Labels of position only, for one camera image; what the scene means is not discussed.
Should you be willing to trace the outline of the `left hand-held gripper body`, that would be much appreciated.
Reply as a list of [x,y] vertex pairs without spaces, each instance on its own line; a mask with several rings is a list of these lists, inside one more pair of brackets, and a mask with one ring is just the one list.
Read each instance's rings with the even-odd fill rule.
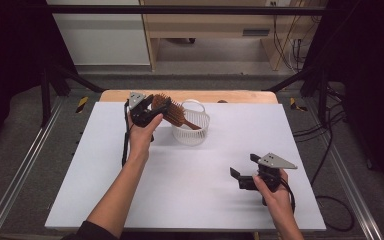
[[147,126],[154,118],[151,115],[151,105],[143,106],[142,100],[148,95],[139,92],[131,92],[128,98],[128,110],[133,123],[139,127]]

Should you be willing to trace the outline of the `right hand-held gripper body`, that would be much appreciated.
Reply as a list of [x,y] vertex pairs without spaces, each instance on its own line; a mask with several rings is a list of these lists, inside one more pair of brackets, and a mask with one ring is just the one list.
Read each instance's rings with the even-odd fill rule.
[[[286,180],[281,177],[280,169],[297,169],[297,166],[274,153],[262,156],[256,164],[258,165],[257,176],[266,183],[268,188],[275,192],[279,186],[285,187],[291,197],[291,206],[295,206],[294,194]],[[258,190],[252,176],[241,176],[242,180],[238,181],[239,189]]]

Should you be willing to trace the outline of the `brown wooden hairbrush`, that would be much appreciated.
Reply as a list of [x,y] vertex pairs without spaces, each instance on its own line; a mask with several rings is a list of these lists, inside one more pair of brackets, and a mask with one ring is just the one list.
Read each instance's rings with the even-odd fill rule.
[[172,100],[168,95],[165,94],[155,94],[151,104],[153,109],[158,107],[166,108],[163,117],[166,121],[171,123],[176,127],[181,127],[183,125],[188,126],[192,130],[199,130],[200,127],[189,122],[185,117],[185,109],[183,106],[176,101]]

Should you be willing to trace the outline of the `white plastic basket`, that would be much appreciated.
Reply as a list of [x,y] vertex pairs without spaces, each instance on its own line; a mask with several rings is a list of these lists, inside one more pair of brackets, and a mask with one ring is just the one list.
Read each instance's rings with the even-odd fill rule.
[[210,116],[206,112],[205,106],[195,99],[187,99],[180,103],[185,109],[185,119],[190,123],[199,127],[193,130],[186,124],[180,127],[172,126],[172,134],[174,138],[181,144],[186,146],[196,146],[203,143],[208,135],[210,125]]

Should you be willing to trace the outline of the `person's left hand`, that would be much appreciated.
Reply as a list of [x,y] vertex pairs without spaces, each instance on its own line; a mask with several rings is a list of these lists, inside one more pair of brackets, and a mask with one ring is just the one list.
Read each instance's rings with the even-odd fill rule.
[[147,126],[139,127],[133,123],[131,117],[128,117],[130,140],[130,153],[128,161],[147,161],[152,135],[162,120],[163,115],[158,114]]

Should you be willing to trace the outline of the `person's right hand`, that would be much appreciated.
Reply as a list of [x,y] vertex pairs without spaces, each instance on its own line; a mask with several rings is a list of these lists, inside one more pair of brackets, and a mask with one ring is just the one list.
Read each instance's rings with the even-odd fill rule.
[[285,221],[288,218],[294,218],[289,191],[285,187],[279,186],[275,192],[272,192],[257,175],[253,176],[253,181],[266,201],[273,220]]

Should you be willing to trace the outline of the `wooden table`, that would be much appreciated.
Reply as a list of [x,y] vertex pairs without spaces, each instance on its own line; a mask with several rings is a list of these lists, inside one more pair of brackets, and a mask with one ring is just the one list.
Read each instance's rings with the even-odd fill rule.
[[250,90],[139,90],[145,95],[164,93],[177,102],[187,99],[195,99],[200,102],[216,103],[226,101],[227,103],[262,103],[277,104],[278,99],[270,91]]

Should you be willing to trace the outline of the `white cabinet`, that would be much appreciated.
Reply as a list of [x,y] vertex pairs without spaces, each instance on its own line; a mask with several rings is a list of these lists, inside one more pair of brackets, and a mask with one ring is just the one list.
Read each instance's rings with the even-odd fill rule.
[[149,65],[140,14],[54,14],[76,66]]

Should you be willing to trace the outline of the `light wooden desk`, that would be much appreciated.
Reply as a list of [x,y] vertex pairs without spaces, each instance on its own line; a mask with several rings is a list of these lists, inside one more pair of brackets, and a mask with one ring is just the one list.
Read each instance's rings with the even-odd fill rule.
[[[238,6],[324,7],[329,0],[139,0],[142,6]],[[255,38],[261,41],[273,70],[285,67],[290,53],[287,42],[313,37],[318,24],[310,16],[145,14],[148,37],[163,38]],[[266,37],[243,37],[248,29],[269,29]]]

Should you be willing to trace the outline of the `grey rectangular plate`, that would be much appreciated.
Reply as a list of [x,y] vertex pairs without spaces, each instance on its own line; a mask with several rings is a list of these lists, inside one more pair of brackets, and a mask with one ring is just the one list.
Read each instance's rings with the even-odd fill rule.
[[248,29],[244,28],[242,31],[243,37],[266,37],[270,34],[269,29]]

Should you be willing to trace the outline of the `person's dark sleeve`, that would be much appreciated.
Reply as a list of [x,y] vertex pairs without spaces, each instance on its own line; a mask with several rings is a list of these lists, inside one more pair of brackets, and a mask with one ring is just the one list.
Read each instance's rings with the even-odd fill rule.
[[60,240],[119,240],[105,228],[85,220],[75,232],[62,237]]

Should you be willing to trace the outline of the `black curtain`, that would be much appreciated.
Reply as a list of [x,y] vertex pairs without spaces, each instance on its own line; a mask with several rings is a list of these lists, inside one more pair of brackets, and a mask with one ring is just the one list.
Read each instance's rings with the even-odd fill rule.
[[65,78],[48,66],[56,63],[73,72],[74,63],[51,13],[26,10],[46,0],[0,0],[0,130],[10,112],[11,99],[51,78],[59,94],[69,92]]
[[366,154],[384,173],[384,0],[327,0],[307,63],[329,51],[328,79],[345,86],[345,109]]

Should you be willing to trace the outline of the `aluminium rail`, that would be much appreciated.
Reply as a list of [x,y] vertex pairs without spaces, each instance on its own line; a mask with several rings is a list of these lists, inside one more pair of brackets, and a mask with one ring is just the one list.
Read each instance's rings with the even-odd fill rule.
[[321,133],[321,140],[325,147],[323,159],[330,158],[342,189],[350,203],[350,207],[358,221],[366,240],[384,240],[383,235],[374,220],[361,191],[348,171],[337,147],[333,143],[331,128],[326,133]]
[[21,162],[17,172],[7,187],[3,197],[0,200],[0,229],[6,220],[14,202],[16,201],[19,192],[21,191],[36,159],[38,158],[56,120],[58,119],[61,109],[66,102],[66,97],[57,97],[51,108],[51,115],[48,122],[42,126],[34,141],[29,147],[23,161]]

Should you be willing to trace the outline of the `black frame strut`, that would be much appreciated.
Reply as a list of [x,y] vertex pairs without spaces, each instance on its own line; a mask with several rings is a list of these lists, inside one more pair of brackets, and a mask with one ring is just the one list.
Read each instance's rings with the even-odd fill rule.
[[300,94],[302,97],[311,97],[318,90],[317,119],[323,127],[327,126],[327,93],[328,93],[328,72],[322,67],[310,66],[304,70],[288,77],[286,80],[268,88],[269,92],[276,93],[285,87],[303,80]]
[[78,84],[96,93],[103,93],[105,91],[104,88],[89,82],[74,71],[70,71],[61,65],[45,67],[40,74],[42,127],[47,125],[51,118],[50,87],[54,88],[58,96],[68,96],[71,88],[66,82],[67,79],[74,80]]

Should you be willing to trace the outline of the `black horizontal frame bar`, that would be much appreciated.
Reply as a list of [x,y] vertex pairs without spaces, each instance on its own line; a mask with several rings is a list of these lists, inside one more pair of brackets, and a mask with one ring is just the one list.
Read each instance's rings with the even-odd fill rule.
[[300,15],[321,16],[325,8],[238,6],[136,6],[136,5],[48,5],[61,14],[196,14],[196,15]]

